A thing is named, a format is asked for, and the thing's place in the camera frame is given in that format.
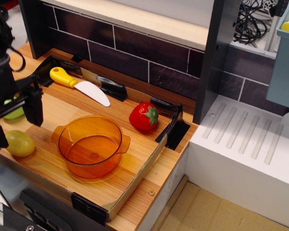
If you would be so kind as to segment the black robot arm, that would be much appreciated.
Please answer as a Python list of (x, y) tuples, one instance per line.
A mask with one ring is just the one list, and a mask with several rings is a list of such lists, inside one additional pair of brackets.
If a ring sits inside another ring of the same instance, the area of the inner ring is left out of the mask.
[[(27, 121), (36, 126), (43, 123), (42, 89), (38, 75), (15, 80), (10, 67), (7, 49), (12, 49), (11, 28), (7, 25), (0, 9), (0, 118), (12, 111), (23, 108)], [(8, 147), (8, 141), (0, 126), (0, 148)]]

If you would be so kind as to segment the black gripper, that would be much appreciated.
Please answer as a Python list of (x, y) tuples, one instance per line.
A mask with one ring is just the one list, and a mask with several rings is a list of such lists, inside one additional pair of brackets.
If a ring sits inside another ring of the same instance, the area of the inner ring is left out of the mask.
[[(39, 76), (31, 74), (28, 77), (15, 80), (8, 61), (0, 63), (0, 118), (22, 106), (26, 119), (31, 124), (40, 127), (43, 123), (42, 90), (39, 87)], [(2, 127), (0, 126), (0, 148), (9, 146)]]

